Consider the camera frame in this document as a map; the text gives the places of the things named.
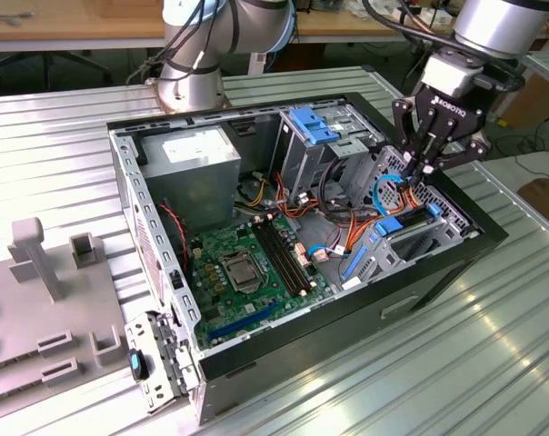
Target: blue cable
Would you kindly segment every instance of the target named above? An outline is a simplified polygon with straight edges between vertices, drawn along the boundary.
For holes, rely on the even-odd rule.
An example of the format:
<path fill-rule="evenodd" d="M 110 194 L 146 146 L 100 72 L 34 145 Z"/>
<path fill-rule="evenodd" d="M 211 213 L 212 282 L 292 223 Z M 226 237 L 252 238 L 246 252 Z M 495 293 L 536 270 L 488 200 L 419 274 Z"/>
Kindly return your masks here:
<path fill-rule="evenodd" d="M 397 183 L 401 183 L 403 180 L 402 180 L 402 177 L 400 177 L 399 175 L 384 174 L 380 176 L 374 183 L 374 189 L 372 190 L 372 199 L 374 200 L 374 206 L 381 215 L 387 216 L 388 213 L 385 210 L 385 208 L 382 206 L 382 202 L 380 201 L 380 197 L 377 193 L 377 188 L 380 182 L 382 182 L 383 180 L 391 180 L 392 182 L 397 182 Z"/>
<path fill-rule="evenodd" d="M 273 53 L 273 58 L 271 59 L 271 62 L 268 64 L 268 66 L 265 68 L 265 71 L 268 73 L 268 70 L 271 69 L 271 66 L 275 63 L 276 55 L 278 55 L 278 52 Z"/>
<path fill-rule="evenodd" d="M 307 255 L 309 257 L 311 257 L 313 255 L 314 252 L 316 252 L 317 250 L 330 250 L 328 247 L 325 247 L 324 245 L 314 245 L 313 247 L 311 247 L 309 250 L 307 250 Z"/>

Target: robotiq logo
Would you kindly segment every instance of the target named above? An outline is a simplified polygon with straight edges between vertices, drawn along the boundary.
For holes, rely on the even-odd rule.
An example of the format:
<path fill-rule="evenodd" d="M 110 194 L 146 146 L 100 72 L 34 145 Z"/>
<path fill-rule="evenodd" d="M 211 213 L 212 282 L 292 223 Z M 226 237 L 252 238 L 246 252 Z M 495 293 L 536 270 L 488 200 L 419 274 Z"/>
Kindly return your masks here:
<path fill-rule="evenodd" d="M 445 107 L 449 111 L 454 112 L 455 114 L 459 114 L 463 118 L 466 117 L 466 111 L 463 111 L 460 107 L 456 107 L 455 105 L 448 103 L 446 100 L 443 100 L 438 95 L 435 95 L 434 99 L 430 103 L 431 104 L 440 104 L 442 107 Z"/>

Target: green circuit board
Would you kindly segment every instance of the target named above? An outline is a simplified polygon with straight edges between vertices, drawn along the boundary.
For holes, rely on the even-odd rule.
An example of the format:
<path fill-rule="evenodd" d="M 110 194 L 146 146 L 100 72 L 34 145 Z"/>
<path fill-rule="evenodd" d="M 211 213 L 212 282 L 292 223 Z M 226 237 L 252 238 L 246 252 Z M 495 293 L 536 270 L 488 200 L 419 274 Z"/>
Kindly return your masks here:
<path fill-rule="evenodd" d="M 289 292 L 267 255 L 269 250 L 258 242 L 250 223 L 198 234 L 189 240 L 195 254 L 190 288 L 202 314 L 195 327 L 202 349 L 247 334 L 333 295 L 313 265 L 302 267 L 296 260 L 294 244 L 298 241 L 286 219 L 277 216 L 269 225 L 309 283 L 308 292 Z"/>

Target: cpu socket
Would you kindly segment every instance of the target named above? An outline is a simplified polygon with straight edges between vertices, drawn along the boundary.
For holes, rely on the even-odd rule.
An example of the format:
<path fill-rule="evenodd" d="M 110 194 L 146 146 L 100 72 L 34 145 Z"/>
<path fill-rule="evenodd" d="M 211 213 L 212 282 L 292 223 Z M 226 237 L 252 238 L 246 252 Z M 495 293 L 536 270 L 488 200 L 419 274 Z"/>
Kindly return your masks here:
<path fill-rule="evenodd" d="M 265 284 L 260 267 L 253 254 L 248 250 L 227 254 L 220 259 L 220 263 L 224 266 L 235 291 L 253 293 L 258 291 L 262 284 Z"/>

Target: expansion slot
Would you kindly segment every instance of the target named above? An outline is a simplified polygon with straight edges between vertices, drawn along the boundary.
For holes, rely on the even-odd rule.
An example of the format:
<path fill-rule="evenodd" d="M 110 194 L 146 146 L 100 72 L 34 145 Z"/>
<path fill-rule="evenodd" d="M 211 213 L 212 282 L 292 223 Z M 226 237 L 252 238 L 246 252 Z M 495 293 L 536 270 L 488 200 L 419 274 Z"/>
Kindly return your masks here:
<path fill-rule="evenodd" d="M 278 302 L 275 302 L 268 307 L 265 307 L 262 311 L 253 313 L 252 315 L 248 315 L 238 321 L 234 321 L 228 325 L 225 325 L 224 327 L 220 327 L 219 329 L 216 329 L 214 331 L 211 331 L 208 333 L 208 339 L 217 339 L 221 336 L 226 336 L 227 334 L 238 332 L 239 330 L 242 330 L 244 327 L 254 324 L 255 322 L 259 322 L 262 320 L 265 320 L 269 316 L 271 316 L 271 313 L 273 310 L 278 306 Z"/>
<path fill-rule="evenodd" d="M 270 222 L 257 223 L 253 225 L 253 232 L 274 269 L 283 279 L 287 291 L 294 297 L 298 297 L 301 292 L 308 292 L 311 289 L 309 282 L 273 225 Z"/>

